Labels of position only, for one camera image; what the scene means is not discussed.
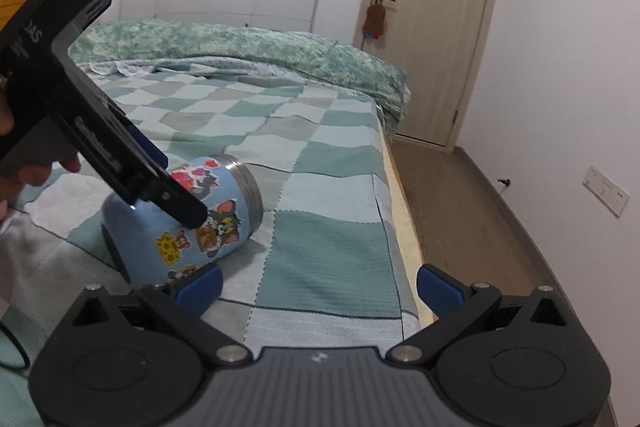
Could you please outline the person's hand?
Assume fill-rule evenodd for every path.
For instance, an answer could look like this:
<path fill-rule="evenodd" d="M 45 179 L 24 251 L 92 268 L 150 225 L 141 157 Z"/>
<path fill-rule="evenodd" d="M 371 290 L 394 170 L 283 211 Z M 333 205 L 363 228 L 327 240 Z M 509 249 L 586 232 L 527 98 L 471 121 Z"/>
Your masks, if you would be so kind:
<path fill-rule="evenodd" d="M 4 90 L 1 90 L 1 134 L 6 135 L 11 132 L 14 126 L 14 118 L 6 101 Z M 51 164 L 32 164 L 25 165 L 14 176 L 2 176 L 1 178 L 1 208 L 0 220 L 6 219 L 9 213 L 9 202 L 16 199 L 23 191 L 23 188 L 29 186 L 41 186 L 50 178 L 52 172 Z"/>

